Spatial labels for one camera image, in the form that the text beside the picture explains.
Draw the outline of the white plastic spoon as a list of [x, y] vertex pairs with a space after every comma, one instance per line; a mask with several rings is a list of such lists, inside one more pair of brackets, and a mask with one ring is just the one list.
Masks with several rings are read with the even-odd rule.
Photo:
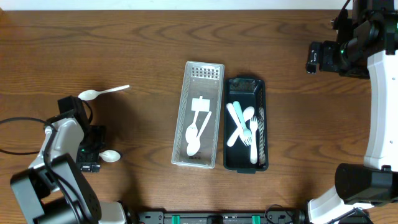
[[115, 92], [115, 91], [121, 91], [121, 90], [125, 90], [129, 87], [130, 87], [130, 85], [123, 85], [123, 86], [118, 86], [118, 87], [110, 88], [108, 90], [103, 90], [103, 91], [86, 90], [86, 91], [81, 92], [78, 95], [78, 98], [83, 101], [91, 101], [91, 100], [94, 100], [95, 98], [97, 98], [101, 94], [111, 93], [111, 92]]
[[198, 134], [198, 128], [196, 125], [197, 117], [198, 117], [199, 111], [195, 111], [193, 121], [191, 125], [188, 126], [186, 132], [185, 132], [185, 139], [188, 143], [191, 143], [197, 136]]
[[[253, 116], [254, 116], [254, 108], [252, 106], [247, 107], [243, 111], [243, 118], [245, 121], [249, 121]], [[227, 146], [228, 147], [234, 146], [238, 137], [240, 137], [240, 139], [242, 140], [242, 142], [245, 146], [251, 145], [251, 137], [245, 139], [244, 136], [239, 133], [238, 128], [236, 128], [234, 130], [234, 132], [232, 133], [232, 135], [228, 138], [228, 140], [226, 142]]]
[[212, 112], [209, 111], [200, 130], [198, 131], [196, 138], [191, 143], [188, 143], [188, 146], [187, 146], [187, 155], [188, 156], [193, 156], [199, 151], [200, 145], [201, 145], [200, 137], [203, 134], [203, 132], [206, 128], [206, 125], [208, 124], [208, 122], [210, 120], [211, 114], [212, 114]]
[[108, 163], [117, 162], [121, 159], [120, 153], [114, 150], [103, 151], [99, 153], [99, 156], [102, 158], [102, 160]]

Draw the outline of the black plastic mesh basket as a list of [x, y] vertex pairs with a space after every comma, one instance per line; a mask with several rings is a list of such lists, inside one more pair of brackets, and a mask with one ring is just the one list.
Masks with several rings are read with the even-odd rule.
[[[234, 146], [228, 147], [226, 142], [232, 135], [237, 125], [233, 121], [226, 105], [238, 101], [241, 108], [254, 108], [254, 116], [257, 118], [258, 129], [256, 131], [257, 163], [250, 162], [250, 146], [245, 146], [237, 138]], [[235, 170], [238, 173], [254, 174], [267, 170], [268, 139], [267, 139], [267, 115], [266, 115], [266, 86], [263, 80], [249, 77], [229, 78], [224, 84], [224, 167]]]

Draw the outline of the white plastic fork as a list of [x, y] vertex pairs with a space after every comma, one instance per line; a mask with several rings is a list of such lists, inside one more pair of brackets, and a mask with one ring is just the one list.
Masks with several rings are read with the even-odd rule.
[[250, 120], [250, 130], [252, 133], [252, 143], [250, 150], [250, 162], [252, 164], [257, 163], [257, 142], [256, 142], [256, 131], [258, 129], [258, 122], [256, 116], [253, 116]]
[[244, 121], [241, 105], [238, 101], [234, 101], [233, 106], [242, 127], [242, 140], [246, 145], [251, 145], [252, 143], [251, 131], [247, 128], [246, 122]]
[[247, 138], [244, 135], [243, 128], [241, 126], [240, 120], [239, 120], [239, 118], [237, 116], [237, 113], [236, 113], [236, 111], [234, 109], [233, 104], [232, 103], [228, 103], [226, 105], [226, 108], [227, 108], [228, 112], [230, 113], [233, 121], [237, 125], [237, 128], [236, 128], [235, 132], [231, 135], [231, 137], [234, 137], [235, 141], [237, 140], [238, 137], [240, 137], [245, 146], [250, 146], [251, 143], [252, 143], [251, 138]]

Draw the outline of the clear plastic mesh basket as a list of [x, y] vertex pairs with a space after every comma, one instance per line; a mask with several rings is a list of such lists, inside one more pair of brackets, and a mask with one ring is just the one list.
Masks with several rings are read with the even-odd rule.
[[[221, 101], [223, 94], [224, 65], [188, 61], [185, 64], [183, 85], [175, 129], [171, 163], [178, 166], [192, 166], [204, 169], [215, 167], [218, 133], [220, 126]], [[200, 149], [193, 155], [187, 155], [188, 142], [185, 132], [193, 121], [195, 112], [191, 110], [192, 99], [202, 96], [211, 100], [210, 120], [200, 137]], [[196, 125], [200, 130], [208, 112], [199, 112]]]

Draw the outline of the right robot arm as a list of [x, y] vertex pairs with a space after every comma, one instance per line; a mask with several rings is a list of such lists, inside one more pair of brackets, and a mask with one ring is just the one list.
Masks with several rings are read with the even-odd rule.
[[340, 164], [335, 184], [307, 203], [307, 223], [370, 223], [366, 210], [397, 203], [397, 10], [394, 0], [353, 1], [331, 21], [335, 41], [312, 42], [307, 73], [371, 82], [371, 124], [363, 164]]

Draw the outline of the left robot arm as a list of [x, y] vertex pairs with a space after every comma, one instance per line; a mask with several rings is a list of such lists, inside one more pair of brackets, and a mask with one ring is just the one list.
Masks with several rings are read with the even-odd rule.
[[121, 202], [100, 202], [76, 163], [82, 149], [103, 146], [104, 128], [92, 126], [84, 102], [58, 101], [59, 115], [44, 123], [45, 140], [29, 168], [10, 185], [28, 223], [133, 223]]

